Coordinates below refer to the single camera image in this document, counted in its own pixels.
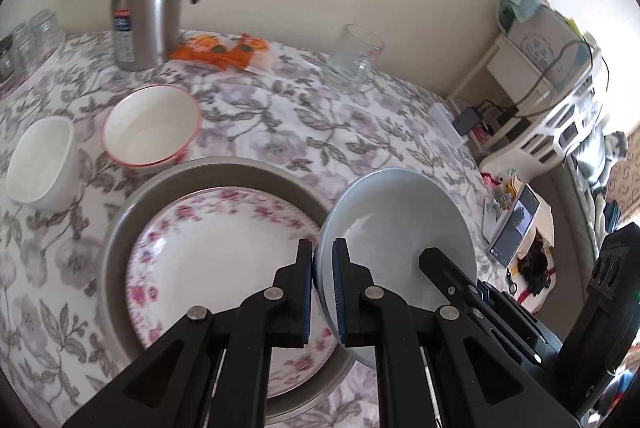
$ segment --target table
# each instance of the table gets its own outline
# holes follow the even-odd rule
[[[329,199],[357,177],[404,166],[432,177],[465,216],[478,276],[505,288],[481,234],[486,189],[470,152],[447,144],[427,109],[441,99],[374,71],[350,96],[323,86],[325,56],[272,43],[273,77],[180,62],[145,72],[114,64],[110,33],[69,36],[0,108],[0,176],[22,133],[53,114],[75,122],[82,188],[66,211],[44,216],[0,193],[0,367],[43,428],[57,427],[120,370],[97,315],[101,242],[110,219],[145,178],[111,163],[100,144],[108,110],[145,84],[179,85],[200,102],[203,129],[186,159],[241,156],[299,175]],[[324,402],[289,428],[372,427],[375,372],[356,364]]]

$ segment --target round tray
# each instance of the round tray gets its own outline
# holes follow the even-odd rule
[[[129,253],[138,235],[166,205],[176,199],[216,186],[244,186],[280,197],[322,226],[331,204],[297,177],[250,159],[218,157],[189,161],[172,167],[142,185],[124,203],[107,234],[98,282],[98,321],[114,358],[126,366],[143,347],[127,313],[125,273]],[[269,398],[267,424],[303,413],[327,397],[349,373],[354,359],[337,345],[327,362],[293,390]]]

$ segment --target glass cup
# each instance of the glass cup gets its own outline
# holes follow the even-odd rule
[[[18,27],[11,31],[12,41],[14,44],[21,43],[26,40],[31,34],[31,29],[25,23],[21,23]]]
[[[352,94],[360,88],[384,48],[379,36],[359,25],[346,24],[324,66],[322,78],[334,90]]]
[[[31,76],[41,65],[41,54],[33,34],[23,34],[22,39],[12,45],[12,53],[16,66],[27,77]]]
[[[0,84],[8,81],[15,74],[14,59],[11,56],[12,37],[7,36],[0,41]]]
[[[44,9],[29,20],[29,26],[42,53],[42,59],[46,60],[62,42],[58,17],[52,10]]]

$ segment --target light blue bowl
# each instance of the light blue bowl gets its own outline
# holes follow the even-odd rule
[[[326,218],[314,257],[315,282],[324,317],[339,339],[332,247],[347,239],[351,261],[369,267],[377,285],[409,305],[436,310],[449,301],[420,271],[425,248],[439,248],[472,281],[478,278],[471,234],[459,209],[438,183],[406,168],[383,168],[352,183]],[[347,348],[376,367],[373,347]]]

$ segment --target cable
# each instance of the cable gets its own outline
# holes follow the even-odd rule
[[[604,88],[604,93],[607,94],[609,92],[609,77],[611,73],[609,72],[609,66],[607,65],[607,62],[605,61],[605,59],[602,56],[600,58],[602,59],[604,66],[607,68],[607,86]]]
[[[584,43],[587,45],[587,50],[589,51],[589,57],[591,59],[591,71],[593,71],[593,52],[591,51],[591,46],[587,43],[587,40],[582,39],[582,40],[574,40],[571,42],[567,42],[564,47],[562,47],[562,49],[560,49],[560,53],[558,56],[556,56],[556,58],[546,67],[545,72],[542,73],[542,75],[540,76],[540,78],[538,79],[538,81],[536,82],[536,84],[531,88],[531,90],[527,93],[527,95],[524,97],[524,99],[520,100],[517,104],[515,104],[514,106],[518,106],[518,104],[522,103],[524,100],[526,100],[529,95],[533,92],[533,89],[536,88],[536,86],[539,84],[540,80],[542,78],[544,78],[545,73],[551,68],[553,67],[556,63],[558,63],[558,61],[560,60],[560,58],[562,57],[562,53],[564,53],[564,51],[567,49],[567,47],[569,45],[574,45],[576,43]],[[607,89],[609,88],[609,78],[607,77]],[[545,112],[548,112],[550,110],[552,110],[553,108],[556,108],[556,106],[558,106],[558,104],[561,103],[561,101],[557,101],[555,104],[552,104],[551,106],[548,106],[547,108],[543,108],[542,110],[539,110],[537,112],[533,112],[531,114],[526,114],[525,116],[519,116],[519,115],[515,115],[513,116],[514,118],[517,119],[528,119],[528,118],[535,118],[536,116],[539,116],[540,114],[544,114]]]
[[[562,55],[564,54],[564,51],[567,50],[568,47],[570,47],[571,45],[576,45],[581,43],[584,43],[587,45],[587,49],[589,49],[589,54],[591,54],[591,46],[587,43],[587,41],[584,38],[581,40],[571,40],[570,42],[565,43],[562,49],[560,49],[558,56],[556,56],[556,58],[554,58],[553,61],[546,66],[545,70],[542,71],[542,74],[540,74],[540,77],[536,80],[533,86],[527,91],[527,93],[522,98],[520,98],[518,101],[513,103],[513,106],[517,107],[519,104],[525,101],[533,93],[534,90],[536,90],[536,87],[540,84],[542,79],[548,74],[548,72],[551,69],[553,69],[556,66],[556,63],[560,61],[560,59],[562,58]],[[591,54],[591,67],[593,68],[593,54]]]
[[[481,108],[485,103],[488,103],[489,106],[492,106],[493,108],[495,108],[496,110],[500,110],[501,112],[504,112],[506,110],[503,106],[494,103],[492,100],[482,100],[476,105],[476,108],[479,112],[484,112],[486,110],[486,108],[484,110]]]

